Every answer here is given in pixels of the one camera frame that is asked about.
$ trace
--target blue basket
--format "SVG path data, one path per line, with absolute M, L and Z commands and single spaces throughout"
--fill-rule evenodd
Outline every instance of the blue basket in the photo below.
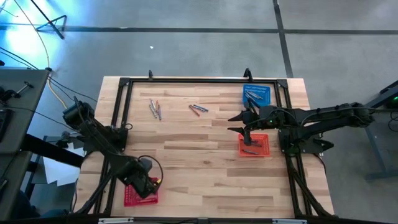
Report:
M 262 97 L 261 100 L 253 97 L 254 101 L 258 103 L 258 105 L 267 106 L 271 104 L 271 88 L 269 88 L 269 86 L 244 84 L 242 93 L 243 104 L 248 101 L 248 98 L 244 95 L 246 91 L 252 91 Z

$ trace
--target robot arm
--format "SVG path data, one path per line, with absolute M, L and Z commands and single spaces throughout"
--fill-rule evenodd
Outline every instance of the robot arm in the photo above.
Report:
M 112 176 L 116 176 L 124 185 L 132 185 L 142 198 L 156 193 L 159 183 L 152 181 L 148 172 L 152 168 L 152 162 L 145 158 L 136 158 L 123 154 L 127 140 L 126 128 L 103 126 L 94 118 L 94 110 L 88 103 L 77 101 L 63 112 L 65 122 L 83 136 L 80 138 L 92 151 L 99 151 L 110 163 L 106 182 Z M 87 201 L 81 210 L 82 213 L 90 211 L 95 203 L 98 192 L 106 186 L 100 183 L 93 194 L 93 198 Z
M 279 129 L 281 148 L 289 150 L 297 148 L 300 143 L 314 139 L 314 136 L 344 126 L 364 128 L 374 121 L 371 113 L 373 108 L 364 108 L 359 103 L 342 104 L 329 108 L 315 110 L 301 110 L 278 108 L 276 106 L 259 107 L 259 114 L 253 107 L 252 99 L 245 105 L 246 110 L 228 121 L 242 121 L 244 128 L 228 128 L 244 136 L 244 143 L 251 145 L 250 132 L 258 129 Z M 326 141 L 318 141 L 319 144 L 327 144 L 322 151 L 333 147 Z

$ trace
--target gray floor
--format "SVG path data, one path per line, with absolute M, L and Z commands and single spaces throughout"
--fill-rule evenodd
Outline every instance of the gray floor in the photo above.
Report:
M 28 0 L 19 1 L 32 21 L 44 22 Z M 68 26 L 222 27 L 275 29 L 271 0 L 52 0 L 37 1 L 49 17 L 68 15 Z M 393 0 L 279 0 L 286 29 L 398 29 L 398 2 Z M 27 23 L 12 1 L 0 22 Z M 105 75 L 192 75 L 238 77 L 249 67 L 255 77 L 286 77 L 278 34 L 98 33 L 67 32 L 65 40 L 42 34 L 54 78 L 84 94 L 98 97 Z M 312 108 L 365 103 L 397 80 L 398 35 L 286 35 L 295 78 L 304 78 Z M 44 50 L 28 26 L 0 30 L 0 46 L 38 67 L 46 67 Z M 22 66 L 0 55 L 9 66 Z M 70 105 L 72 102 L 63 96 Z M 38 111 L 59 121 L 62 105 L 48 88 Z M 398 161 L 396 133 L 380 116 L 372 124 L 389 166 Z M 57 135 L 65 128 L 35 116 L 29 132 Z M 398 223 L 398 179 L 366 182 L 379 170 L 363 129 L 325 133 L 335 147 L 325 153 L 335 213 L 344 218 Z M 66 186 L 72 195 L 73 186 Z M 67 207 L 65 189 L 41 186 L 32 203 L 45 212 Z

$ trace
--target wooden table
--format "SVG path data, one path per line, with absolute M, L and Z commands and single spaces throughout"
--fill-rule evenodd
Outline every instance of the wooden table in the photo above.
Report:
M 104 77 L 96 119 L 110 125 L 120 77 Z M 287 79 L 293 108 L 309 109 L 304 80 Z M 159 203 L 124 207 L 124 186 L 117 181 L 112 216 L 135 217 L 294 217 L 289 180 L 276 130 L 255 131 L 269 135 L 270 157 L 239 157 L 238 134 L 228 122 L 243 109 L 242 85 L 227 83 L 135 83 L 132 89 L 126 154 L 150 155 L 164 169 Z M 275 105 L 271 87 L 271 104 Z M 119 112 L 121 122 L 125 93 Z M 154 119 L 149 99 L 158 100 L 162 121 Z M 209 109 L 197 117 L 189 104 Z M 98 185 L 103 156 L 92 154 L 83 164 L 78 181 L 79 209 Z M 311 154 L 303 155 L 307 184 L 324 208 L 333 213 L 325 171 Z M 151 176 L 159 177 L 154 164 Z M 105 190 L 102 209 L 108 190 Z M 298 197 L 303 209 L 302 194 Z

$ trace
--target red plastic crate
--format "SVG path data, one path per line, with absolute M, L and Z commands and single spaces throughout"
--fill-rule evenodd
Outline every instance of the red plastic crate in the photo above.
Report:
M 252 141 L 257 141 L 256 144 L 260 144 L 261 147 L 253 145 L 252 146 L 245 145 L 243 143 L 243 135 L 240 134 L 238 137 L 240 156 L 264 157 L 271 155 L 269 152 L 268 134 L 251 134 L 250 137 Z M 243 149 L 247 149 L 248 151 L 251 152 L 256 152 L 258 153 L 258 155 L 244 152 Z
M 124 187 L 124 206 L 125 207 L 132 207 L 132 206 L 138 206 L 138 205 L 154 205 L 157 204 L 158 202 L 158 195 L 157 192 L 154 195 L 150 195 L 146 198 L 141 198 L 136 190 L 134 190 L 134 187 L 131 185 L 125 186 Z

